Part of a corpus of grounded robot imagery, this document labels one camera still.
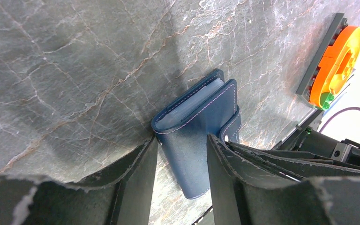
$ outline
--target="leather wallet flap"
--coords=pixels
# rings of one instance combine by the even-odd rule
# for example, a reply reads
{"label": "leather wallet flap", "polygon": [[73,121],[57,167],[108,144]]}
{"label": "leather wallet flap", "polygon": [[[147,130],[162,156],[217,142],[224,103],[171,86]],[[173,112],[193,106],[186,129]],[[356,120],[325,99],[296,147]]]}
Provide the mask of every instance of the leather wallet flap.
{"label": "leather wallet flap", "polygon": [[218,138],[221,141],[236,142],[239,143],[238,131],[241,128],[241,116],[240,108],[237,106],[237,112],[231,117],[231,119],[221,128]]}
{"label": "leather wallet flap", "polygon": [[228,136],[232,142],[238,140],[241,120],[237,106],[237,82],[230,79],[174,125],[157,127],[156,124],[216,79],[223,79],[221,70],[216,70],[205,77],[151,121],[151,126],[161,142],[177,182],[188,199],[198,198],[210,188],[206,136],[211,133],[222,136],[223,139]]}

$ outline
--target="leather flap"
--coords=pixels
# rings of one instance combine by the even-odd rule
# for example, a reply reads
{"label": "leather flap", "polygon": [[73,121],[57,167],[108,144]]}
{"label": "leather flap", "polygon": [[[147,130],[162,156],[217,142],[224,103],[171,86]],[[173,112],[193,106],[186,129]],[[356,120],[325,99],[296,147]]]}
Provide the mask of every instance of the leather flap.
{"label": "leather flap", "polygon": [[[210,122],[208,122],[208,127],[211,127],[211,125],[213,125],[214,127],[219,126],[214,128],[214,134],[219,135],[221,127],[223,127],[229,119],[231,120],[233,115],[237,112],[236,85],[236,80],[230,79],[221,87],[221,89],[217,90],[213,95],[206,99],[198,108],[196,108],[192,113],[185,117],[180,123],[166,129],[159,129],[156,126],[156,123],[170,112],[166,109],[163,110],[162,112],[158,113],[151,121],[152,129],[156,134],[166,135],[180,129],[186,129],[185,126],[192,121],[201,120],[201,118],[203,118],[202,120],[205,123],[208,121],[206,120],[206,118],[209,118]],[[196,129],[193,126],[190,126],[189,128],[191,130]]]}
{"label": "leather flap", "polygon": [[238,140],[238,131],[241,128],[241,116],[240,116],[240,107],[237,106],[237,112],[231,117],[231,119],[221,128],[219,138],[221,141],[236,142]]}

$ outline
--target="wallet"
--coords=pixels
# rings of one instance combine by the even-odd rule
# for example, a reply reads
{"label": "wallet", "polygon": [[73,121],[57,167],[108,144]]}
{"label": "wallet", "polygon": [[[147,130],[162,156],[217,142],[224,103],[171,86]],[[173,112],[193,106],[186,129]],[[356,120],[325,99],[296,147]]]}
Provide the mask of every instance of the wallet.
{"label": "wallet", "polygon": [[184,196],[202,196],[210,189],[207,135],[239,143],[237,82],[224,83],[223,71],[216,69],[159,112],[151,126]]}

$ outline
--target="grey marble surface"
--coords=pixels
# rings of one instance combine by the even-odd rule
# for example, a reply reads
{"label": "grey marble surface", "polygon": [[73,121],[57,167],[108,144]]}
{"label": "grey marble surface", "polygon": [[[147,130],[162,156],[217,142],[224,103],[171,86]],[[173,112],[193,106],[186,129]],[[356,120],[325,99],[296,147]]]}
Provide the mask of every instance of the grey marble surface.
{"label": "grey marble surface", "polygon": [[[214,68],[238,81],[244,144],[269,148],[309,111],[294,94],[334,13],[360,0],[0,1],[0,174],[61,181],[116,161]],[[151,224],[190,224],[159,152]]]}

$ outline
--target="orange spool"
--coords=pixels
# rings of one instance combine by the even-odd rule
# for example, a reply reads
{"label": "orange spool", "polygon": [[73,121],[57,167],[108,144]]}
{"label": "orange spool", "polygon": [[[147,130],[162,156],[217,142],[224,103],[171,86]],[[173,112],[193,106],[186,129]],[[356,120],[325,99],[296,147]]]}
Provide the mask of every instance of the orange spool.
{"label": "orange spool", "polygon": [[323,107],[323,93],[337,95],[354,68],[360,53],[360,27],[344,28],[332,46],[328,46],[318,64],[319,72],[311,89],[310,103]]}

